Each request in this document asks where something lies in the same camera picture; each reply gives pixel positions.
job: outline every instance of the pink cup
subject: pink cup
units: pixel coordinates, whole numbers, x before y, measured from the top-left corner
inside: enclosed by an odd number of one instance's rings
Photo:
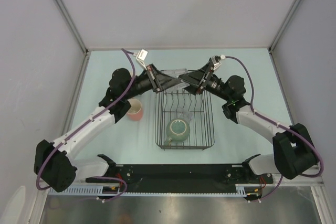
[[[138,99],[128,100],[131,108],[128,110],[127,115],[132,121],[140,121],[143,116],[142,104]]]

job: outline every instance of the metal rack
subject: metal rack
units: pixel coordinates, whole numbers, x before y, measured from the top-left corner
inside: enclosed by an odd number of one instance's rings
[[[190,136],[184,142],[164,145],[165,128],[170,120],[181,116],[179,109],[192,115],[189,122]],[[215,137],[211,94],[204,91],[201,95],[192,95],[184,89],[157,94],[155,98],[155,142],[164,150],[204,150],[213,146]]]

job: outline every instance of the white table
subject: white table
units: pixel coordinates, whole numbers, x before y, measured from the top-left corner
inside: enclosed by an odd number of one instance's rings
[[[254,82],[255,108],[282,122],[290,123],[288,111],[267,49],[184,49],[150,50],[146,64],[153,63],[158,69],[198,69],[205,65],[209,57],[225,54],[244,62]],[[133,62],[136,73],[142,69]],[[131,66],[121,50],[93,51],[82,85],[73,126],[85,119],[104,97],[117,68]],[[227,59],[216,72],[224,81],[231,75],[245,79],[246,100],[250,100],[251,88],[243,68],[234,60]],[[225,103],[212,96],[215,128],[215,145],[201,150],[162,150],[154,138],[155,94],[150,91],[138,97],[143,103],[144,116],[140,122],[130,121],[126,116],[113,127],[105,130],[88,144],[77,159],[105,154],[117,164],[216,164],[241,163],[245,159],[261,153],[272,152],[272,145],[252,130],[237,125],[225,118],[222,105]]]

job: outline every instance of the wall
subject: wall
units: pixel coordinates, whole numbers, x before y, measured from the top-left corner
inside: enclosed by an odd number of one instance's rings
[[[36,144],[60,135],[83,53],[52,0],[0,5],[0,223],[12,224],[16,217],[2,214],[22,186],[16,207],[24,202],[19,223],[27,221]]]
[[[293,117],[324,157],[323,180],[336,206],[336,0],[304,0],[274,56]]]
[[[268,47],[294,0],[64,0],[88,48]]]

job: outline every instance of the dish rack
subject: dish rack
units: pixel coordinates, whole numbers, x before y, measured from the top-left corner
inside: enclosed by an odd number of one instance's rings
[[[166,126],[185,112],[191,117],[190,135],[180,143],[164,145]],[[187,91],[160,92],[155,98],[155,143],[164,150],[205,150],[215,144],[211,94],[192,95]]]

